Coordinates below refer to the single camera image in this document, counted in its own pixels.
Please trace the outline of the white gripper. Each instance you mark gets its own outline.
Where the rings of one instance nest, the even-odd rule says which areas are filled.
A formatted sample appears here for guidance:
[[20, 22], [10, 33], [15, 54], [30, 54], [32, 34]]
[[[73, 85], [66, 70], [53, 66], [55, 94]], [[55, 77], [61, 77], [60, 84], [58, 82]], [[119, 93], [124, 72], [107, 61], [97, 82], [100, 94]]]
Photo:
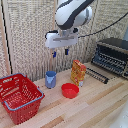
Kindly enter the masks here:
[[[60, 35], [57, 31], [55, 32], [48, 32], [46, 34], [46, 42], [45, 46], [49, 49], [54, 49], [58, 47], [70, 46], [74, 45], [78, 42], [78, 34], [77, 33], [70, 33], [69, 35], [63, 34]], [[53, 58], [56, 57], [56, 50], [53, 50], [52, 56]], [[65, 55], [69, 54], [69, 49], [65, 49]]]

